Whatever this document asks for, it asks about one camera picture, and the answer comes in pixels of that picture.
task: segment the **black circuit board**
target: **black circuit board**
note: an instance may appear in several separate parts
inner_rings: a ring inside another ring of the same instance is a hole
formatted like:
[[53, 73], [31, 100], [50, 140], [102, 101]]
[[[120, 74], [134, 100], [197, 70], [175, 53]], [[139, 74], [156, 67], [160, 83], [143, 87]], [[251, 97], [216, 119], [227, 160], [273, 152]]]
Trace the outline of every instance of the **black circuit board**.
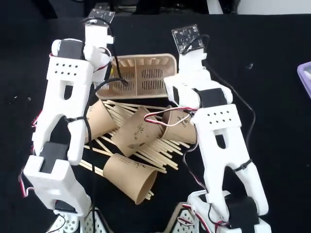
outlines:
[[[182, 53], [185, 46], [189, 44], [191, 40], [200, 35], [198, 27], [196, 24], [187, 26], [184, 28], [177, 28], [172, 30], [172, 35], [177, 46], [178, 52]], [[194, 43], [189, 47], [188, 51], [198, 50], [204, 47], [201, 39], [194, 41]]]
[[[112, 22], [114, 16], [115, 16], [115, 12], [112, 11], [105, 11], [102, 9], [103, 7], [100, 6], [99, 4], [97, 4], [95, 6], [95, 8], [91, 11], [91, 13], [89, 13], [88, 17], [99, 17], [99, 18], [103, 18], [104, 20], [108, 21], [109, 23]], [[97, 25], [105, 25], [106, 23], [102, 22], [102, 21], [97, 21], [96, 23]]]

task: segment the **black cloth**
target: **black cloth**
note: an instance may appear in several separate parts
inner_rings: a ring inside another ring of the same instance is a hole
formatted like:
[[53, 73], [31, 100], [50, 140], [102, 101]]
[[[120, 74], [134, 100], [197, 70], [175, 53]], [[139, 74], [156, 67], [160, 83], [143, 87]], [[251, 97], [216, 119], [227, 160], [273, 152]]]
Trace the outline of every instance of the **black cloth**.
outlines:
[[[112, 23], [118, 55], [171, 53], [177, 49], [171, 29], [198, 24], [210, 35], [208, 62], [230, 82], [257, 113], [250, 140], [250, 157], [257, 166], [268, 202], [262, 218], [274, 232], [298, 232], [310, 218], [311, 99], [296, 68], [311, 60], [311, 16], [132, 16]], [[31, 121], [39, 113], [46, 90], [46, 73], [52, 41], [84, 38], [79, 19], [0, 23], [1, 122], [1, 224], [2, 232], [41, 233], [55, 216], [30, 193], [21, 198], [17, 176], [31, 149]], [[251, 113], [236, 98], [245, 135]], [[164, 105], [164, 99], [145, 101]], [[102, 155], [84, 155], [101, 166]], [[159, 174], [155, 196], [139, 206], [104, 178], [97, 177], [96, 205], [115, 232], [164, 230], [180, 201], [201, 188], [175, 155], [179, 170]], [[193, 171], [203, 177], [199, 151], [189, 154]], [[74, 167], [76, 177], [91, 194], [92, 173]], [[225, 173], [224, 187], [243, 193], [232, 172]]]

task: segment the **purple container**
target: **purple container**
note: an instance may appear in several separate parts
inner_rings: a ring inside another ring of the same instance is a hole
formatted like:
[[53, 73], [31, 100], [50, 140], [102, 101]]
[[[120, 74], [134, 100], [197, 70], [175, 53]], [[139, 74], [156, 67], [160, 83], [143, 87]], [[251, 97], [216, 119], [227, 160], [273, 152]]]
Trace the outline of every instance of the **purple container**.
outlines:
[[298, 66], [297, 72], [302, 84], [311, 98], [311, 62]]

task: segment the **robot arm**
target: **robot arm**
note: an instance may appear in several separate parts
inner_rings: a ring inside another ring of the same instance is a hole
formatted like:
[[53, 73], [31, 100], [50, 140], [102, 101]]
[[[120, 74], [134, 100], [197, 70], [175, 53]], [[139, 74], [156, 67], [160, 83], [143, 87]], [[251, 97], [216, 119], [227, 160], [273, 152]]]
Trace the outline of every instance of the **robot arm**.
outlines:
[[[52, 45], [43, 109], [32, 138], [35, 155], [30, 155], [24, 174], [32, 183], [35, 194], [56, 214], [83, 217], [90, 210], [90, 197], [75, 179], [71, 168], [82, 159], [85, 122], [69, 122], [69, 145], [52, 143], [50, 136], [61, 117], [75, 119], [84, 115], [91, 84], [104, 81], [106, 65], [110, 63], [111, 56], [101, 50], [108, 42], [113, 39], [107, 35], [107, 25], [94, 22], [86, 25], [85, 43], [64, 39], [56, 40]], [[67, 100], [64, 99], [66, 85], [72, 86], [71, 97]]]
[[[185, 45], [184, 41], [191, 41], [191, 38], [187, 38], [191, 33], [198, 33], [195, 25], [173, 30], [173, 37], [179, 51], [181, 51], [180, 47], [183, 48]], [[192, 210], [199, 212], [205, 219], [209, 229], [213, 229], [214, 225], [207, 216], [208, 212], [214, 217], [214, 222], [229, 222], [232, 228], [241, 229], [244, 226], [239, 226], [239, 218], [247, 214], [253, 215], [254, 220], [250, 220], [249, 224], [253, 226], [255, 232], [270, 232], [270, 226], [258, 218], [268, 212], [268, 203], [258, 171], [250, 160], [244, 142], [242, 124], [237, 108], [232, 104], [231, 90], [211, 80], [210, 73], [201, 63], [205, 58], [206, 53], [202, 48], [194, 48], [184, 55], [181, 53], [179, 73], [164, 79], [170, 101], [177, 106], [198, 109], [191, 123], [197, 130], [207, 190], [190, 194], [188, 202]], [[220, 148], [218, 145], [217, 135], [222, 135], [224, 138], [225, 148]], [[244, 200], [232, 201], [232, 198], [224, 195], [222, 187], [226, 166], [232, 168], [244, 184], [248, 195]], [[202, 195], [205, 196], [207, 203], [199, 198]], [[212, 205], [211, 211], [208, 211], [209, 205]], [[220, 230], [219, 232], [231, 232], [233, 229], [221, 228]]]

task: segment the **brown paper cup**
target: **brown paper cup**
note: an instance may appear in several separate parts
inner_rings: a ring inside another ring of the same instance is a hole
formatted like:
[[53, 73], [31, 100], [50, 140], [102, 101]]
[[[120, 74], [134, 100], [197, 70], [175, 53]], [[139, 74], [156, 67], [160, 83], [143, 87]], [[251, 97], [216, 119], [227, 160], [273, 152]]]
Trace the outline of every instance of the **brown paper cup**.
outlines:
[[[162, 121], [166, 124], [173, 125], [181, 119], [185, 118], [188, 113], [183, 111], [168, 111], [163, 114]], [[195, 143], [195, 129], [190, 124], [190, 117], [181, 123], [171, 127], [165, 127], [163, 139], [177, 142]]]
[[156, 181], [157, 171], [123, 155], [111, 156], [103, 169], [103, 176], [131, 198], [141, 204]]
[[[100, 100], [89, 107], [86, 117], [91, 128], [92, 140], [117, 127], [110, 113]], [[85, 143], [88, 142], [87, 135], [86, 132]]]
[[146, 108], [138, 108], [135, 114], [111, 137], [111, 140], [127, 157], [145, 144], [154, 141], [162, 133], [160, 125], [144, 121], [144, 116], [147, 113], [149, 111]]

